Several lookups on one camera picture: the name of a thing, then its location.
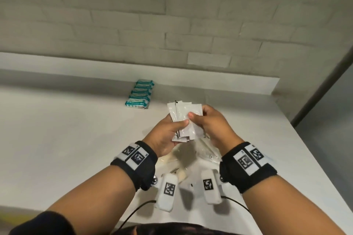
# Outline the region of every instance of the wire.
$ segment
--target wire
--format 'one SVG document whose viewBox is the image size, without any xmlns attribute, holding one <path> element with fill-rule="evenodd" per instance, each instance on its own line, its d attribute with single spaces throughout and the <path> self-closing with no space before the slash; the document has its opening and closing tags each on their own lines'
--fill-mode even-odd
<svg viewBox="0 0 353 235">
<path fill-rule="evenodd" d="M 123 224 L 121 224 L 120 228 L 118 228 L 117 231 L 120 230 L 120 229 L 123 227 L 123 225 L 125 225 L 126 222 L 130 219 L 130 217 L 132 217 L 132 215 L 133 215 L 134 213 L 136 213 L 136 211 L 139 210 L 142 206 L 144 206 L 145 204 L 148 204 L 148 203 L 154 203 L 154 204 L 155 204 L 156 202 L 157 202 L 156 200 L 149 200 L 149 201 L 144 202 L 143 204 L 141 204 L 139 207 L 137 207 L 137 208 L 127 217 L 127 219 L 123 222 Z"/>
<path fill-rule="evenodd" d="M 248 211 L 248 212 L 250 213 L 249 209 L 246 208 L 245 206 L 243 206 L 240 202 L 237 202 L 236 200 L 233 200 L 232 198 L 229 198 L 229 197 L 223 196 L 223 195 L 221 196 L 221 198 L 223 198 L 223 199 L 228 199 L 228 200 L 231 200 L 231 201 L 233 201 L 233 202 L 239 204 L 241 207 L 243 207 L 246 211 Z"/>
</svg>

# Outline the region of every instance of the person's left hand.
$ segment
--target person's left hand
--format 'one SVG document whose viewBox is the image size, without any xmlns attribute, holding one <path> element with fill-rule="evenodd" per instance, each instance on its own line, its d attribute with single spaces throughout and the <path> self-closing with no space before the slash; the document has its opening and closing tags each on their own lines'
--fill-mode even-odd
<svg viewBox="0 0 353 235">
<path fill-rule="evenodd" d="M 150 146 L 158 157 L 167 155 L 180 142 L 172 141 L 175 132 L 185 128 L 189 120 L 173 122 L 170 114 L 159 121 L 156 126 L 142 140 Z"/>
</svg>

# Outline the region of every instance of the person's right hand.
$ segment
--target person's right hand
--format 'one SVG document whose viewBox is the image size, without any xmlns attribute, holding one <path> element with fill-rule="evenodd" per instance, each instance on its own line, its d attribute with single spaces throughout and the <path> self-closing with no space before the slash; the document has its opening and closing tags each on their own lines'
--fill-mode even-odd
<svg viewBox="0 0 353 235">
<path fill-rule="evenodd" d="M 203 116 L 189 112 L 189 119 L 210 135 L 212 144 L 220 150 L 222 156 L 244 142 L 219 111 L 209 105 L 203 105 L 202 110 Z"/>
</svg>

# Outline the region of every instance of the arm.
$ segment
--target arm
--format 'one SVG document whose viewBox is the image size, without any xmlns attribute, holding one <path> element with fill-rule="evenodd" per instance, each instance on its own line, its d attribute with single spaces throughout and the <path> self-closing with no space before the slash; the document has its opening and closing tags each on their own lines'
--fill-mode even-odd
<svg viewBox="0 0 353 235">
<path fill-rule="evenodd" d="M 212 144 L 225 155 L 244 140 L 224 116 L 209 105 L 204 116 L 189 113 L 191 121 L 210 135 Z M 264 235 L 344 235 L 314 203 L 280 176 L 269 177 L 243 194 L 244 201 Z"/>
<path fill-rule="evenodd" d="M 158 157 L 168 154 L 177 144 L 176 131 L 188 120 L 172 122 L 170 115 L 162 119 L 143 139 Z M 129 176 L 118 166 L 108 166 L 61 197 L 48 208 L 63 215 L 77 235 L 102 234 L 113 230 L 135 196 Z"/>
</svg>

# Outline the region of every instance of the person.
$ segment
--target person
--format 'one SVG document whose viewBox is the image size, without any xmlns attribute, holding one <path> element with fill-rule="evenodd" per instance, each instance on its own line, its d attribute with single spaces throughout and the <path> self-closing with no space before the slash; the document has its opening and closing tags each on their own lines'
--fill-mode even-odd
<svg viewBox="0 0 353 235">
<path fill-rule="evenodd" d="M 212 144 L 224 157 L 244 143 L 225 117 L 209 105 L 203 116 L 189 119 L 210 135 Z M 176 145 L 171 139 L 189 120 L 162 119 L 142 140 L 157 155 L 164 156 Z M 109 234 L 135 195 L 130 176 L 110 165 L 61 197 L 47 211 L 15 227 L 10 234 L 94 235 Z M 265 235 L 343 235 L 344 232 L 314 203 L 279 175 L 269 176 L 243 193 L 244 201 Z M 226 234 L 185 223 L 144 224 L 117 231 L 118 234 Z"/>
</svg>

